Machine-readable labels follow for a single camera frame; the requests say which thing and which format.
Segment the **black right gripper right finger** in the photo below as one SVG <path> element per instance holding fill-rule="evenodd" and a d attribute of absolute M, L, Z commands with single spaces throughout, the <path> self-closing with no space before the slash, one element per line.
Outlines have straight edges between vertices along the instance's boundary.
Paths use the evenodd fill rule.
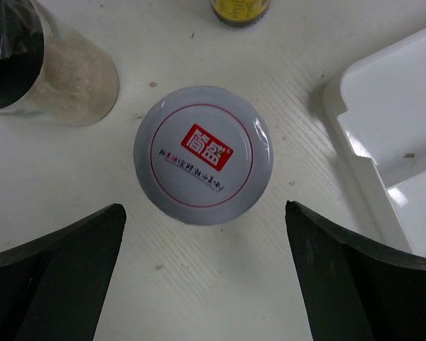
<path fill-rule="evenodd" d="M 285 206 L 314 340 L 426 340 L 426 258 Z"/>

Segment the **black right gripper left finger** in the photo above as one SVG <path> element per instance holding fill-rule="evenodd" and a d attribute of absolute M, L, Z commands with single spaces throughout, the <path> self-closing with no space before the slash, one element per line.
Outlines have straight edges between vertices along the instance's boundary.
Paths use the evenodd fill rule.
<path fill-rule="evenodd" d="M 93 340 L 125 224 L 113 204 L 0 252 L 0 340 Z"/>

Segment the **white lid brown sauce jar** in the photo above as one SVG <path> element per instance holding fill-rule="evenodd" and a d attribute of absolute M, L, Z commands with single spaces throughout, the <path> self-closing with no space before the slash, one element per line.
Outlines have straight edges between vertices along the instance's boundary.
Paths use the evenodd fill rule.
<path fill-rule="evenodd" d="M 185 224 L 212 226 L 244 214 L 273 170 L 271 137 L 242 97 L 212 86 L 176 90 L 143 118 L 133 162 L 147 198 Z"/>

